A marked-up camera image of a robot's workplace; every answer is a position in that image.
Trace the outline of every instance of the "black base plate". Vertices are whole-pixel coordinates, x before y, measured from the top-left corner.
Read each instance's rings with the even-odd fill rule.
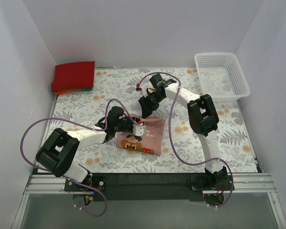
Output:
[[[231,176],[227,176],[224,180],[223,185],[225,190],[231,189]],[[208,191],[217,190],[217,188],[212,189],[210,186],[210,178],[205,173],[191,174],[191,186],[193,191]]]
[[[107,179],[104,176],[92,176],[91,180],[88,181],[88,184],[86,185],[95,187],[99,189],[101,192],[104,192],[106,191],[106,187],[107,187]],[[93,192],[93,190],[76,185],[72,183],[70,180],[66,180],[64,191],[66,192]]]
[[[203,202],[203,190],[210,187],[194,187],[192,181],[203,178],[205,173],[94,173],[94,184],[103,181],[105,190],[102,192],[107,200],[164,200],[189,199]],[[225,190],[231,188],[230,178],[225,182]],[[78,185],[69,185],[66,180],[64,190],[67,192],[91,192]],[[93,201],[103,201],[101,195],[96,195]]]

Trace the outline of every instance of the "white wall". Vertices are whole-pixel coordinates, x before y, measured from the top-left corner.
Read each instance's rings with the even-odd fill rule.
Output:
[[[31,167],[22,160],[20,138],[33,121],[47,117],[53,95],[54,60],[21,0],[0,0],[0,228],[10,228]],[[29,135],[34,158],[44,125]]]
[[[240,100],[245,123],[286,217],[286,0],[264,0],[236,55],[251,90]]]
[[[194,66],[235,53],[263,0],[23,0],[56,63]]]

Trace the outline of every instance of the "glass panel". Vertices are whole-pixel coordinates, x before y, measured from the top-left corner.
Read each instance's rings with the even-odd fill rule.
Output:
[[[21,228],[278,228],[267,193],[234,193],[220,209],[188,200],[108,201],[100,218],[72,205],[72,194],[30,194]],[[93,202],[88,209],[99,213],[103,207]]]

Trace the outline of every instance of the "table surface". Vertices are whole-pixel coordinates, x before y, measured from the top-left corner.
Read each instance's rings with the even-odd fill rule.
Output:
[[[141,115],[139,98],[135,90],[142,77],[151,72],[170,73],[181,80],[182,87],[202,94],[195,69],[96,69],[94,88],[91,92],[59,95],[53,117],[61,117],[84,125],[93,126],[104,117],[105,107],[111,98],[119,99],[130,113]],[[172,100],[165,99],[153,115],[166,119],[162,153],[160,156],[128,151],[115,147],[116,137],[108,143],[93,145],[78,150],[75,161],[91,172],[99,173],[187,173],[204,172],[204,165],[191,167],[180,162],[174,155],[168,136],[168,116]],[[250,147],[237,102],[215,103],[219,116],[217,140],[221,158],[232,172],[257,172],[254,153]],[[81,127],[51,121],[48,135],[57,127],[64,130],[79,130]],[[187,110],[175,105],[172,118],[174,146],[185,161],[197,163],[204,160],[198,136],[191,130]]]

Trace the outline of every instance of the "white plastic basket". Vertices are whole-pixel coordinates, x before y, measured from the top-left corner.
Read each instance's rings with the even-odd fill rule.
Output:
[[[250,94],[243,70],[233,53],[200,53],[195,55],[195,63],[201,90],[214,102],[236,101]]]

